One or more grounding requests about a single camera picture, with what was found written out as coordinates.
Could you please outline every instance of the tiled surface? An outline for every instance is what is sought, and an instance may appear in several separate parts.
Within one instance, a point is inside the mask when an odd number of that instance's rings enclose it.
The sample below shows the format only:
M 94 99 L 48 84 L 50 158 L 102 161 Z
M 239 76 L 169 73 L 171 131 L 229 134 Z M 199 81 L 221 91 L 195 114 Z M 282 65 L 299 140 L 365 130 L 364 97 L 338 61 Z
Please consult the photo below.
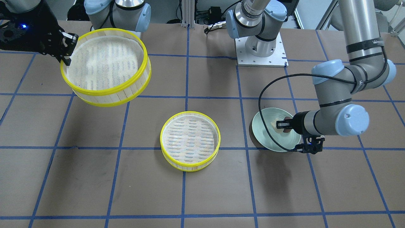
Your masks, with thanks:
M 333 215 L 327 219 L 331 228 L 391 227 L 387 215 Z
M 60 25 L 79 35 L 90 28 Z M 202 30 L 152 24 L 142 36 L 152 80 L 114 108 L 72 97 L 55 59 L 0 51 L 0 227 L 403 226 L 405 59 L 396 39 L 385 36 L 398 63 L 387 92 L 354 95 L 371 118 L 362 144 L 326 136 L 324 151 L 307 156 L 262 150 L 250 127 L 257 97 L 326 55 L 345 60 L 343 33 L 283 29 L 290 65 L 273 69 L 236 67 L 226 31 Z M 319 108 L 306 77 L 282 80 L 264 98 L 263 108 L 291 114 Z M 163 124 L 184 110 L 210 116 L 222 136 L 217 158 L 196 173 L 172 168 L 160 150 Z

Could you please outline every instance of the blue cap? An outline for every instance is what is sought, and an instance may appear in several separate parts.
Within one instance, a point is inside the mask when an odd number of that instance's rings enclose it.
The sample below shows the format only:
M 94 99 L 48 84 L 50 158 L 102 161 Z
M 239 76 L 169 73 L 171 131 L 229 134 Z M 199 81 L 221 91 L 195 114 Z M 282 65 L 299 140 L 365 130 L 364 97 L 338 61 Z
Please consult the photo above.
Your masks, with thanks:
M 287 9 L 283 3 L 279 1 L 271 1 L 264 11 L 277 21 L 283 22 L 287 18 Z
M 96 14 L 107 6 L 109 6 L 112 0 L 85 0 L 84 8 L 86 9 L 86 14 L 93 15 Z
M 340 110 L 335 129 L 340 136 L 356 136 L 365 132 L 369 123 L 367 111 L 360 105 L 350 104 Z
M 233 16 L 233 10 L 226 12 L 226 29 L 232 39 L 239 38 L 238 28 L 236 26 L 236 20 Z
M 335 59 L 335 60 L 330 60 L 330 61 L 323 62 L 323 63 L 320 63 L 320 64 L 314 66 L 312 68 L 312 73 L 329 76 L 329 77 L 334 77 L 335 75 L 340 73 L 344 68 L 345 68 L 345 66 L 342 63 L 342 60 Z M 322 77 L 312 77 L 312 82 L 314 85 L 323 83 L 326 80 L 328 80 L 328 79 L 322 78 Z
M 387 59 L 387 63 L 388 63 L 388 69 L 389 69 L 388 76 L 387 76 L 387 79 L 385 79 L 383 84 L 381 84 L 380 86 L 383 86 L 383 85 L 386 85 L 386 84 L 392 82 L 394 80 L 394 78 L 395 78 L 395 75 L 396 75 L 396 66 L 395 66 L 395 64 L 389 59 Z
M 139 16 L 138 23 L 136 24 L 135 32 L 146 32 L 151 22 L 151 6 L 145 3 L 141 15 Z

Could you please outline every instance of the small basket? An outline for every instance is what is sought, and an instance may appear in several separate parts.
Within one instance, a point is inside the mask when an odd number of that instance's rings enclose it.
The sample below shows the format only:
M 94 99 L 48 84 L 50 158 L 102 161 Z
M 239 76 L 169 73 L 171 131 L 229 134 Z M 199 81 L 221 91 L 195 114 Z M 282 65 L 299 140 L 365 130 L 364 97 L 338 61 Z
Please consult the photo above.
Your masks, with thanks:
M 85 102 L 111 107 L 138 96 L 148 85 L 151 63 L 146 47 L 133 33 L 104 28 L 78 39 L 70 66 L 60 64 L 62 77 Z
M 172 116 L 160 132 L 166 160 L 176 169 L 194 172 L 207 167 L 221 143 L 218 126 L 208 116 L 193 111 Z

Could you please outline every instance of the light green plate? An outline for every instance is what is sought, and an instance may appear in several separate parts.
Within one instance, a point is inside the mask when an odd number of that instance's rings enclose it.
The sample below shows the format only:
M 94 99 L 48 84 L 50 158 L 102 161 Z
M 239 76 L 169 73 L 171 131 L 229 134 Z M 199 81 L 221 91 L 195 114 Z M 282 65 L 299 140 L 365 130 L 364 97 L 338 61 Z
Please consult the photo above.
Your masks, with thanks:
M 269 129 L 271 136 L 280 145 L 284 146 L 287 149 L 293 149 L 295 145 L 300 142 L 301 135 L 297 134 L 294 130 L 290 131 L 289 133 L 284 133 L 282 129 L 277 129 L 278 132 L 276 132 L 275 130 L 276 121 L 283 120 L 286 116 L 292 118 L 292 115 L 290 113 L 279 108 L 265 108 L 262 110 L 262 113 L 267 125 L 267 129 Z M 276 152 L 285 152 L 285 150 L 281 149 L 281 147 L 276 145 L 273 140 L 271 140 L 269 134 L 264 128 L 263 121 L 260 117 L 259 112 L 253 118 L 252 130 L 256 139 L 264 147 Z

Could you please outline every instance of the woven mesh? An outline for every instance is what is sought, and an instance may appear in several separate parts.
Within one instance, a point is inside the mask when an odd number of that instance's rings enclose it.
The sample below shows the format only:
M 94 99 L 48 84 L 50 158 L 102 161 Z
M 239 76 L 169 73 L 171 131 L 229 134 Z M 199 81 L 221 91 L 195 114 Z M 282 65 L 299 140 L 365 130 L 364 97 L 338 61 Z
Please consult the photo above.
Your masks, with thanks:
M 180 116 L 165 128 L 163 147 L 179 162 L 194 164 L 206 160 L 218 145 L 213 124 L 199 116 Z
M 142 59 L 142 47 L 135 40 L 120 36 L 96 37 L 73 52 L 66 77 L 83 89 L 109 89 L 134 76 Z

